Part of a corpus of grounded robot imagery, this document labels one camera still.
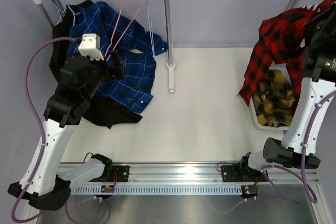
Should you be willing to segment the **light blue wire hanger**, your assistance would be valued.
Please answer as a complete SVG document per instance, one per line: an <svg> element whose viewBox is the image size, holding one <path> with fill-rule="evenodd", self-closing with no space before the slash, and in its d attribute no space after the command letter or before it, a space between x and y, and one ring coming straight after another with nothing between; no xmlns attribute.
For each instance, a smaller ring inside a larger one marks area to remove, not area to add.
<svg viewBox="0 0 336 224"><path fill-rule="evenodd" d="M149 35L150 35L152 56L155 57L155 47L154 47L154 36L153 36L153 25L152 25L150 0L146 0L146 5L147 5L148 27L149 27Z"/></svg>

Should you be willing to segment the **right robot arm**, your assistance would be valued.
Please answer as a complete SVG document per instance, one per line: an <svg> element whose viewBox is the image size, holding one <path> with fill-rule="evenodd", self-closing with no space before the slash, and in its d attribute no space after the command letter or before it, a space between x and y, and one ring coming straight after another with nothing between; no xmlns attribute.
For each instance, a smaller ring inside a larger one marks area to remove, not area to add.
<svg viewBox="0 0 336 224"><path fill-rule="evenodd" d="M268 138L263 149L244 155L235 174L254 181L266 165L316 169L316 142L335 97L335 0L297 7L264 20L239 95L250 103L270 66L284 63L291 80L293 119L281 140Z"/></svg>

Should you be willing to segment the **yellow plaid shirt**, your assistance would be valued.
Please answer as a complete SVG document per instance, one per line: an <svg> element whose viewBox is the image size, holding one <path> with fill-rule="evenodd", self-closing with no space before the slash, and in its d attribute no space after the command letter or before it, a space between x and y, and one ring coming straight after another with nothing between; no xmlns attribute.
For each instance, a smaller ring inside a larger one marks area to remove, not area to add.
<svg viewBox="0 0 336 224"><path fill-rule="evenodd" d="M261 125L290 126L295 112L292 108L295 100L292 84L286 80L281 71L268 70L258 83L252 98Z"/></svg>

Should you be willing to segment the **red black checked shirt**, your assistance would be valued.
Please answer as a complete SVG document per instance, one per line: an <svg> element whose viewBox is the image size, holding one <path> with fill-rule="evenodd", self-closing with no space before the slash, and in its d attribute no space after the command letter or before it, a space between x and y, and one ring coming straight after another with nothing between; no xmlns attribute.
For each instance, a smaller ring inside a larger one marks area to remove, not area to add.
<svg viewBox="0 0 336 224"><path fill-rule="evenodd" d="M327 11L334 2L335 0L323 0L319 4L292 8L262 21L259 39L251 53L244 83L238 93L247 105L272 63L287 65L294 105L297 105L301 93L302 59L306 48L301 45L306 37L304 25L321 12Z"/></svg>

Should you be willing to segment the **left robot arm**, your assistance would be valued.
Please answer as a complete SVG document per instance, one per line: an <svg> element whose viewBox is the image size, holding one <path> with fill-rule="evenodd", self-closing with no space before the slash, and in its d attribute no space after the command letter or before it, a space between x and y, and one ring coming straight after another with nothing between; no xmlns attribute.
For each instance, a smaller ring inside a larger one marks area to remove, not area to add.
<svg viewBox="0 0 336 224"><path fill-rule="evenodd" d="M43 132L33 160L21 181L10 184L8 193L28 200L38 210L59 210L72 191L98 179L113 176L112 160L94 154L87 162L64 173L58 173L65 148L90 107L98 87L105 81L125 78L125 62L115 50L110 52L112 66L103 56L76 54L65 61L60 81L44 111Z"/></svg>

